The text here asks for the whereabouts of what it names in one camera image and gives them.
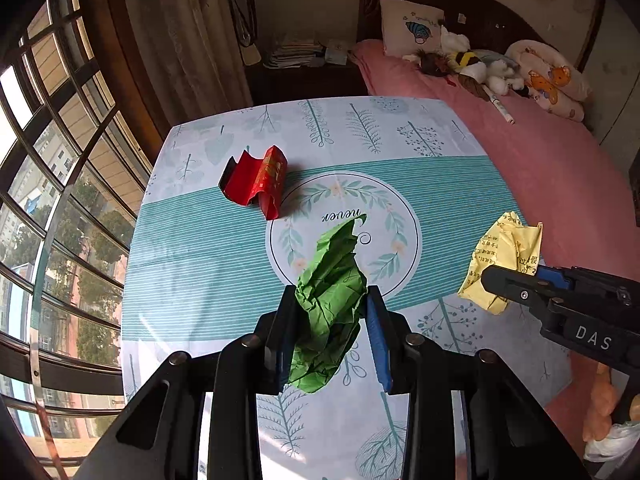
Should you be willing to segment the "grey white plush toy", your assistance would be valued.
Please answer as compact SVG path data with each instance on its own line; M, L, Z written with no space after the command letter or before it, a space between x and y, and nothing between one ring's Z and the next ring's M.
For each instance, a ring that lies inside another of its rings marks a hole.
M520 74L520 66L507 56L491 50L477 49L474 53L487 67L486 86L496 96L506 96L513 90L519 96L529 97Z

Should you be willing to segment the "pink bed sheet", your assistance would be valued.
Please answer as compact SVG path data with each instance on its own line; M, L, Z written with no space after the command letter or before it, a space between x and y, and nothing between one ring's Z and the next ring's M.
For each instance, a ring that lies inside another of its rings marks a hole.
M420 268L393 306L414 307L455 292L480 234L507 210L542 223L546 263L639 277L639 229L628 180L583 124L509 96L506 107L515 122L508 125L491 104L456 84L385 55L378 40L357 44L354 57L371 96L447 104L484 148L480 156L416 156L375 165L410 200L426 229Z

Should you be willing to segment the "white butterfly pillow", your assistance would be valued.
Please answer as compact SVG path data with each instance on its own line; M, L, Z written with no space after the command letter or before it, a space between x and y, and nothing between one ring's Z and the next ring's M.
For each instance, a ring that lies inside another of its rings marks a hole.
M406 0L380 0L383 48L387 56L402 58L423 51L440 51L443 10Z

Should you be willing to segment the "green paper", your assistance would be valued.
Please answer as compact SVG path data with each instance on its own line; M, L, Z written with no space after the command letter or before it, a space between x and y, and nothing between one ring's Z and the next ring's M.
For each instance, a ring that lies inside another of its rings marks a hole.
M295 296L307 315L309 334L295 345L288 382L304 393L330 382L359 334L367 278L356 263L354 227L366 221L358 214L323 233L298 277Z

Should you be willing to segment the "dark bedside table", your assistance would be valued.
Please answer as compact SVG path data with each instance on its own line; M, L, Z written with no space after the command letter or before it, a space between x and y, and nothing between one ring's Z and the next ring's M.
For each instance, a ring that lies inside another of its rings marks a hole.
M260 63L245 67L244 76L245 106L369 94L359 67L350 61L288 68Z

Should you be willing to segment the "yellow paper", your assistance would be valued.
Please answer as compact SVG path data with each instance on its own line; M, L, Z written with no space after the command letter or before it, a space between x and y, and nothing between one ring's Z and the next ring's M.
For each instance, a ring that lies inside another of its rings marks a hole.
M485 311L499 315L508 300L488 292L480 282L482 273L490 266L534 275L540 263L544 225L526 226L515 211L502 214L477 242L457 295Z

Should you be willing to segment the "white marker pen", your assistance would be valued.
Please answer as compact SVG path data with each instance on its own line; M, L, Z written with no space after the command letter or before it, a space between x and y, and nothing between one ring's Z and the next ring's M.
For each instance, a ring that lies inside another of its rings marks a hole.
M513 118L513 116L509 113L509 111L506 109L506 107L502 104L502 102L500 101L500 99L498 98L498 96L495 95L495 92L493 92L491 90L491 88L488 88L486 86L486 84L484 84L483 89L485 91L485 93L487 94L489 101L491 102L491 104L495 107L496 110L498 110L498 112L500 113L500 115L504 118L504 120L510 124L510 125L514 125L515 124L515 119Z

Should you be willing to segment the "red envelope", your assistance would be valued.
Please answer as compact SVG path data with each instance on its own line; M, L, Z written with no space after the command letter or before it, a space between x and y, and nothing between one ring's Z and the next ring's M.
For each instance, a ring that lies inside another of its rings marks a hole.
M231 157L218 182L230 202L246 207L256 204L268 221L280 217L280 207L288 172L288 160L277 145L270 146L262 158L244 150L239 160Z

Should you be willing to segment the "dark wooden headboard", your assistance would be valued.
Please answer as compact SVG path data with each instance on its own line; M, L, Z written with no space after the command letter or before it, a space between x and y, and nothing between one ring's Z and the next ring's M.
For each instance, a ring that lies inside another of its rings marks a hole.
M450 32L471 40L472 47L504 53L518 40L546 43L524 18L497 0L402 0L444 12ZM356 41L382 39L380 0L359 0Z

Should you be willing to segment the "beige floral curtain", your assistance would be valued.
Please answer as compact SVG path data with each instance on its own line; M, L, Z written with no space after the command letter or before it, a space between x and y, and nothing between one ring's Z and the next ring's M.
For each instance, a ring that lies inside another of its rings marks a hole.
M125 0L153 91L174 126L252 105L228 0Z

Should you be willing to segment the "bee plush toy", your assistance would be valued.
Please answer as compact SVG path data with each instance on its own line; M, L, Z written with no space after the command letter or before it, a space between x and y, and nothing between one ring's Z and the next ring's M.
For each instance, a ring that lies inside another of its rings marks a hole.
M445 78L448 84L451 84L449 77L456 75L464 90L485 102L489 101L485 89L487 65L470 49L467 36L450 32L442 25L438 52L417 50L402 59L414 64L422 74Z

